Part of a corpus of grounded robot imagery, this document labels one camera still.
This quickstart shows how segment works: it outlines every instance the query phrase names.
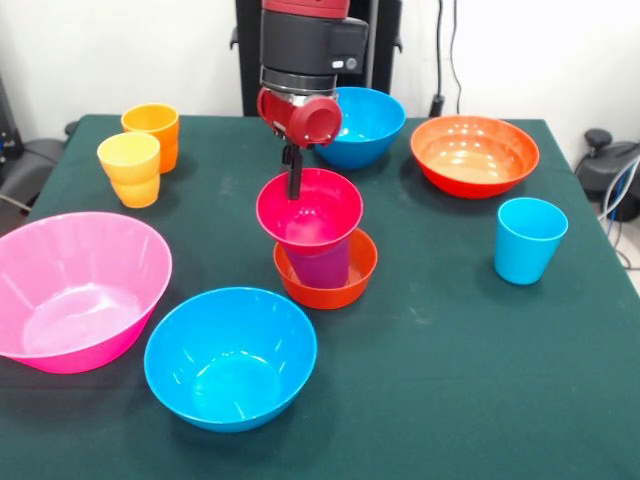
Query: orange cup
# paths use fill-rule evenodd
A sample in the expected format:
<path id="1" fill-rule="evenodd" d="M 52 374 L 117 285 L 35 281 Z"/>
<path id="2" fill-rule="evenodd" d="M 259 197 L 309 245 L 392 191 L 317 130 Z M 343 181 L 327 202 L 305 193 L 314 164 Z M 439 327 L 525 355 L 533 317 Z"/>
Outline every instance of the orange cup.
<path id="1" fill-rule="evenodd" d="M 178 111 L 162 103 L 138 105 L 127 110 L 120 122 L 125 132 L 145 132 L 160 141 L 160 173 L 176 168 L 178 161 Z"/>
<path id="2" fill-rule="evenodd" d="M 144 208 L 160 191 L 160 142 L 148 133 L 128 132 L 107 138 L 98 158 L 118 198 L 129 208 Z"/>
<path id="3" fill-rule="evenodd" d="M 305 307 L 334 310 L 355 302 L 367 289 L 378 263 L 378 250 L 371 237 L 359 228 L 349 236 L 349 280 L 340 288 L 312 288 L 300 283 L 281 244 L 273 250 L 273 260 L 287 293 Z"/>

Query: orange bowl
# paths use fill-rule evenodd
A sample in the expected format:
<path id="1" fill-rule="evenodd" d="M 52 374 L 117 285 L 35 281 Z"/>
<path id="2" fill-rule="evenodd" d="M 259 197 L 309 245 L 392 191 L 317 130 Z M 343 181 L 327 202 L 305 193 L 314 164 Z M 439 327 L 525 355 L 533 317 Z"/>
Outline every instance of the orange bowl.
<path id="1" fill-rule="evenodd" d="M 411 151 L 435 186 L 461 198 L 500 195 L 524 180 L 540 160 L 538 146 L 518 127 L 461 115 L 421 124 L 411 136 Z"/>
<path id="2" fill-rule="evenodd" d="M 279 243 L 273 260 L 287 293 L 296 302 L 318 310 L 335 310 L 352 304 L 367 289 L 378 263 L 378 250 L 371 237 L 359 228 L 349 236 L 349 280 L 341 288 L 311 288 L 300 283 L 284 248 Z"/>

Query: bowl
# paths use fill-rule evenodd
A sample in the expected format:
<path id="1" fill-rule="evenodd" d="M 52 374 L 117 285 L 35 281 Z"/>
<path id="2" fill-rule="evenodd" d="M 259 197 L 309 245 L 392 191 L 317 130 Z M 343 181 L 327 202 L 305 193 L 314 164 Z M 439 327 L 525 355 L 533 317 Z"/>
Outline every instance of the bowl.
<path id="1" fill-rule="evenodd" d="M 287 253 L 280 244 L 273 250 L 273 260 L 287 293 L 305 307 L 335 310 L 358 300 L 367 289 L 378 263 L 376 245 L 364 231 L 357 229 L 349 236 L 349 279 L 340 288 L 312 288 L 298 280 Z"/>
<path id="2" fill-rule="evenodd" d="M 272 179 L 256 202 L 262 228 L 291 252 L 316 255 L 353 232 L 364 213 L 360 192 L 349 180 L 323 168 L 302 169 L 300 197 L 287 197 L 287 172 Z"/>
<path id="3" fill-rule="evenodd" d="M 396 139 L 407 116 L 390 95 L 361 87 L 340 87 L 342 127 L 337 138 L 316 151 L 335 167 L 355 170 L 378 160 Z"/>
<path id="4" fill-rule="evenodd" d="M 193 297 L 151 334 L 144 371 L 154 395 L 206 430 L 240 432 L 276 417 L 309 379 L 317 355 L 307 316 L 266 290 Z"/>
<path id="5" fill-rule="evenodd" d="M 510 123 L 453 115 L 421 124 L 411 150 L 424 175 L 442 191 L 461 198 L 500 195 L 538 165 L 533 139 Z"/>
<path id="6" fill-rule="evenodd" d="M 69 213 L 0 238 L 0 355 L 80 373 L 137 340 L 171 277 L 171 252 L 123 215 Z"/>

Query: blue bowl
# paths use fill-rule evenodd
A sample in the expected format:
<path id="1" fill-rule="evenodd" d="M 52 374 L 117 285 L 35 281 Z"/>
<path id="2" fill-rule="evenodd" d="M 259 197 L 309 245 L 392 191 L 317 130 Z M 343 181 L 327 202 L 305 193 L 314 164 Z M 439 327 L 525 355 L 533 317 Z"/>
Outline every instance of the blue bowl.
<path id="1" fill-rule="evenodd" d="M 144 371 L 154 395 L 197 427 L 241 432 L 276 417 L 316 362 L 316 335 L 291 301 L 223 288 L 176 307 L 151 334 Z"/>
<path id="2" fill-rule="evenodd" d="M 342 127 L 338 137 L 316 151 L 327 163 L 355 170 L 378 160 L 396 139 L 407 116 L 390 95 L 360 87 L 340 87 Z"/>

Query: yellow cup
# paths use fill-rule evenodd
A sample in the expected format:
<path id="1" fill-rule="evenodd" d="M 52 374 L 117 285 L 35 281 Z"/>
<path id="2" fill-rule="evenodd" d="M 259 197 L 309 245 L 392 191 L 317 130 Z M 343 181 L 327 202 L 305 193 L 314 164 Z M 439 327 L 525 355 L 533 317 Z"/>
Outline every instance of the yellow cup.
<path id="1" fill-rule="evenodd" d="M 145 132 L 160 141 L 160 173 L 176 168 L 178 161 L 178 111 L 162 103 L 138 105 L 127 110 L 120 119 L 125 132 Z"/>
<path id="2" fill-rule="evenodd" d="M 128 132 L 107 138 L 98 158 L 118 198 L 129 208 L 144 208 L 160 192 L 160 142 L 153 135 Z"/>

